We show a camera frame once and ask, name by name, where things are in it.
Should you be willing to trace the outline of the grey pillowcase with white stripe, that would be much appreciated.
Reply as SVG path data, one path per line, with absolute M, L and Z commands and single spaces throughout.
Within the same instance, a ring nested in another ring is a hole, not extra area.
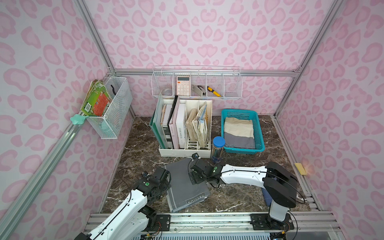
M 167 202 L 172 213 L 205 201 L 211 192 L 206 183 L 193 184 L 188 167 L 192 158 L 184 158 L 164 168 L 170 172 L 170 188 L 167 191 Z

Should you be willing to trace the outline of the beige cream grey pillowcase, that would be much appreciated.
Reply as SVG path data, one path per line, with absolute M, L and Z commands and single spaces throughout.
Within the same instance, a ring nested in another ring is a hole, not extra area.
M 224 139 L 226 147 L 255 149 L 254 127 L 252 120 L 225 118 Z

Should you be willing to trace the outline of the teal plastic basket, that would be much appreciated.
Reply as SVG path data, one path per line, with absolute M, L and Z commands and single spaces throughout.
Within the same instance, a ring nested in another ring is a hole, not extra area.
M 238 110 L 238 109 L 224 109 L 221 113 L 221 136 L 224 137 L 224 122 L 225 118 L 237 118 L 240 120 L 252 120 L 254 127 L 254 137 L 255 137 L 255 149 L 238 149 L 238 148 L 228 148 L 224 146 L 224 149 L 227 153 L 234 154 L 247 154 L 254 155 L 257 152 L 262 152 L 265 150 L 265 144 L 263 139 L 263 134 L 260 126 L 260 121 L 258 113 L 250 110 Z

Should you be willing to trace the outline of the navy blue pillowcase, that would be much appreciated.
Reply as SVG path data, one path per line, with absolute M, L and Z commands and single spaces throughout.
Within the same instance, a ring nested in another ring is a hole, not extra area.
M 266 206 L 270 207 L 272 204 L 273 198 L 271 197 L 271 195 L 268 193 L 266 189 L 262 189 L 262 194 L 263 194 Z

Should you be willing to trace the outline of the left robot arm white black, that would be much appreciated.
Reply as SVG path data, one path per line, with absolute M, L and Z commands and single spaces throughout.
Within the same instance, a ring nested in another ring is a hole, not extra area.
M 170 188 L 171 173 L 156 168 L 132 187 L 126 199 L 100 225 L 88 234 L 79 233 L 75 240 L 132 240 L 141 232 L 160 230 L 157 213 L 150 207 Z

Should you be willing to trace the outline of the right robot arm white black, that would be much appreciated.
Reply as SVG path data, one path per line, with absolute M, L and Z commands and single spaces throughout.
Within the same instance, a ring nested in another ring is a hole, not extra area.
M 251 225 L 254 230 L 294 229 L 289 210 L 296 207 L 298 179 L 284 167 L 269 162 L 261 167 L 238 167 L 228 164 L 215 164 L 193 159 L 188 164 L 188 173 L 193 185 L 202 182 L 214 187 L 229 184 L 256 186 L 265 190 L 271 199 L 267 214 L 252 214 Z

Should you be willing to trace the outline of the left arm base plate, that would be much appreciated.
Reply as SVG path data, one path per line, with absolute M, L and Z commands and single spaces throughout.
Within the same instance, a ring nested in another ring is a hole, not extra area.
M 166 214 L 156 215 L 154 218 L 151 219 L 151 222 L 149 223 L 149 231 L 156 232 L 159 229 L 162 229 L 163 232 L 169 232 L 170 224 L 171 224 L 171 215 L 166 215 Z

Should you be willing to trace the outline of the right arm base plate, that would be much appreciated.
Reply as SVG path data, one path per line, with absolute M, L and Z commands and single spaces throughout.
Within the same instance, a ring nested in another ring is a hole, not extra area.
M 251 214 L 250 216 L 250 224 L 254 231 L 289 231 L 295 229 L 295 222 L 292 221 L 288 213 L 282 222 L 272 219 L 269 214 Z

